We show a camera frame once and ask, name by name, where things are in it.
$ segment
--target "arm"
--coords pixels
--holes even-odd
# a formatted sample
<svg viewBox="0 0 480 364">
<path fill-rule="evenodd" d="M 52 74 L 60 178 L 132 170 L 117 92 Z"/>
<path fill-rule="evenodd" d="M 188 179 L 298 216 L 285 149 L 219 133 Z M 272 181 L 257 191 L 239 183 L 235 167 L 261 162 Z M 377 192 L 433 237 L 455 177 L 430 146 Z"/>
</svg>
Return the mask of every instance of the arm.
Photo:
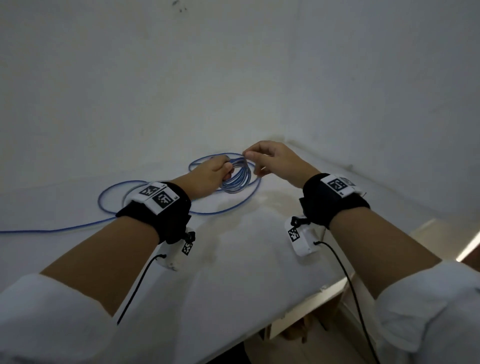
<svg viewBox="0 0 480 364">
<path fill-rule="evenodd" d="M 193 200 L 208 196 L 231 177 L 228 157 L 212 158 L 171 182 Z M 158 245 L 153 227 L 130 217 L 108 224 L 46 267 L 41 274 L 99 301 L 114 315 Z"/>
<path fill-rule="evenodd" d="M 320 173 L 283 143 L 262 141 L 243 153 L 255 162 L 254 173 L 259 177 L 274 173 L 298 188 Z M 429 250 L 365 207 L 341 211 L 331 221 L 330 230 L 375 298 L 398 280 L 440 262 Z"/>
</svg>

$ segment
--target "forearm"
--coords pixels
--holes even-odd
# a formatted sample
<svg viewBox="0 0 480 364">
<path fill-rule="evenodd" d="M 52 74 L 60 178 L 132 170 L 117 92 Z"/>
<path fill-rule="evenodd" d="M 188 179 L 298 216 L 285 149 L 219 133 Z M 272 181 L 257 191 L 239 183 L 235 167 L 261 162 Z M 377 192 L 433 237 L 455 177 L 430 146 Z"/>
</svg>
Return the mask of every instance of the forearm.
<svg viewBox="0 0 480 364">
<path fill-rule="evenodd" d="M 374 298 L 398 280 L 440 258 L 365 207 L 339 212 L 330 231 Z"/>
<path fill-rule="evenodd" d="M 157 244 L 153 227 L 121 217 L 62 255 L 41 274 L 99 301 L 113 316 Z"/>
</svg>

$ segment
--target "white wall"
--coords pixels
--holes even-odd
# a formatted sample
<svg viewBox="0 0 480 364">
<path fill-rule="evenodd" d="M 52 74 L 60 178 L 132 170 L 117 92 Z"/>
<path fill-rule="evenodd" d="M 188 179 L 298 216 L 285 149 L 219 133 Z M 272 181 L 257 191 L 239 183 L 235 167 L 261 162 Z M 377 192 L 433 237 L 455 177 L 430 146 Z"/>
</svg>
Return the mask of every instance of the white wall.
<svg viewBox="0 0 480 364">
<path fill-rule="evenodd" d="M 442 212 L 480 211 L 480 3 L 302 0 L 288 137 Z"/>
<path fill-rule="evenodd" d="M 283 135 L 297 1 L 2 1 L 0 193 Z"/>
</svg>

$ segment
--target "right hand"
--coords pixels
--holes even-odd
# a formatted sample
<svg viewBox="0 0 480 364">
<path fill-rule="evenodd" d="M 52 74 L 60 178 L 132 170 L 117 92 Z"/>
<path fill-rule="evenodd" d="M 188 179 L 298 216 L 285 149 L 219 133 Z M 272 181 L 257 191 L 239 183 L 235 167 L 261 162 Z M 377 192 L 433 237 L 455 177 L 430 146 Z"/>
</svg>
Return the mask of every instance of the right hand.
<svg viewBox="0 0 480 364">
<path fill-rule="evenodd" d="M 269 173 L 287 180 L 295 187 L 303 188 L 304 184 L 320 171 L 297 156 L 293 150 L 283 143 L 262 140 L 245 149 L 243 155 L 255 162 L 253 171 L 258 177 Z"/>
</svg>

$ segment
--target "left hand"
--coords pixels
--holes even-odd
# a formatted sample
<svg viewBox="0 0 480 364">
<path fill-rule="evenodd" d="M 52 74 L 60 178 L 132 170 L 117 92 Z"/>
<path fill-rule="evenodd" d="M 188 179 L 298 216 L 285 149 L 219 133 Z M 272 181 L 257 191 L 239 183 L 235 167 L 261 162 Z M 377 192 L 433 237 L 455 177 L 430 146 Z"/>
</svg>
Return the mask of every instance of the left hand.
<svg viewBox="0 0 480 364">
<path fill-rule="evenodd" d="M 229 160 L 227 156 L 215 156 L 170 182 L 183 189 L 191 200 L 209 196 L 232 177 L 233 164 Z"/>
</svg>

